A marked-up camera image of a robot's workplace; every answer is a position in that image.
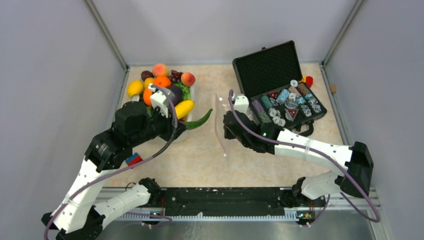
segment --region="case handle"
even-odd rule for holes
[[[314,120],[312,119],[312,120],[310,120],[310,121],[306,122],[306,125],[308,125],[308,126],[309,126],[309,129],[308,129],[308,130],[306,130],[306,131],[304,131],[304,132],[299,133],[299,135],[300,135],[300,136],[308,137],[308,136],[310,136],[311,134],[313,134],[313,133],[314,133]],[[295,127],[295,129],[296,129],[296,131],[300,132],[300,131],[301,131],[301,129],[302,129],[302,124],[297,125],[297,126]]]

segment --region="grape bunch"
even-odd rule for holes
[[[179,83],[181,82],[181,75],[183,75],[183,72],[171,70],[171,75],[168,78],[173,83]]]

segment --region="beige tabletop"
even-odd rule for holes
[[[300,65],[304,76],[314,79],[311,90],[327,109],[327,114],[315,121],[310,138],[332,144],[342,144],[330,99],[317,63]],[[256,153],[241,144],[225,140],[230,146],[229,157],[224,157],[214,130],[215,94],[228,96],[233,89],[240,93],[232,65],[169,66],[196,77],[193,119],[214,108],[210,119],[200,128],[186,131],[187,138],[173,143],[156,159],[107,180],[105,187],[123,187],[142,178],[154,178],[161,187],[286,187],[298,178],[315,176],[328,170],[301,159]],[[140,79],[140,74],[151,67],[131,67],[127,85]],[[122,104],[130,98],[124,94]],[[143,143],[133,149],[145,159],[153,155],[164,141]]]

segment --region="case lid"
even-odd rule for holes
[[[232,65],[240,90],[249,99],[302,79],[294,41],[238,57]]]

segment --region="white wall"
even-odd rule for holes
[[[0,239],[42,239],[122,79],[82,0],[0,2]]]
[[[130,65],[230,63],[294,40],[324,59],[355,0],[95,0]]]
[[[424,1],[369,0],[329,64],[348,130],[365,142],[394,239],[422,239]]]

